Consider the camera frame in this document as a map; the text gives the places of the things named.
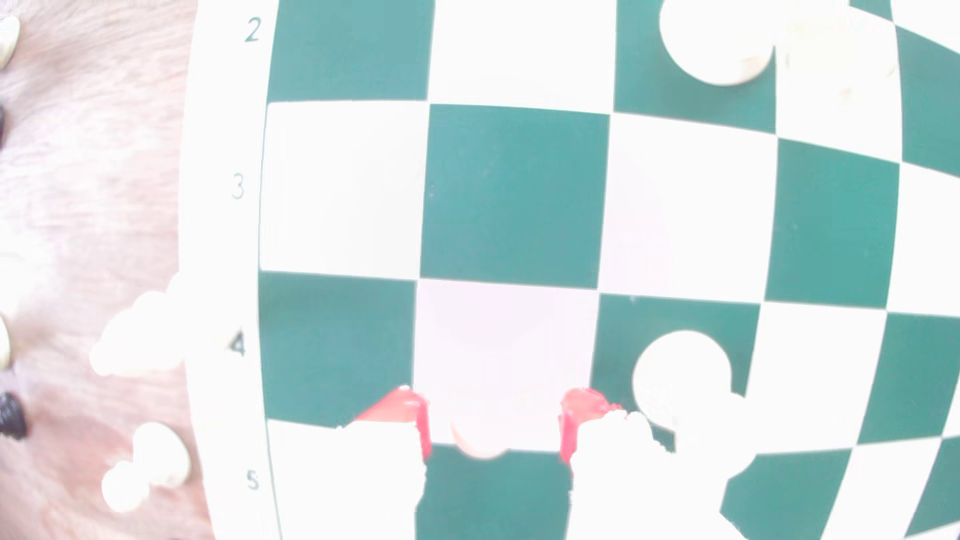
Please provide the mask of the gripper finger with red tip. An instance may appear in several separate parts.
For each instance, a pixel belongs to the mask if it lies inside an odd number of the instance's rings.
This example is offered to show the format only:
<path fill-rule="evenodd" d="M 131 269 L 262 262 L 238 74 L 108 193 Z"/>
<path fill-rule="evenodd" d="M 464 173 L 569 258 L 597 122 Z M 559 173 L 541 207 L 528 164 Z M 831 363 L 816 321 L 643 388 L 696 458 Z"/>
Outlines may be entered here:
<path fill-rule="evenodd" d="M 340 432 L 347 539 L 415 539 L 432 446 L 428 400 L 398 386 Z"/>
<path fill-rule="evenodd" d="M 571 478 L 565 539 L 744 539 L 641 411 L 575 387 L 559 402 L 558 429 Z"/>

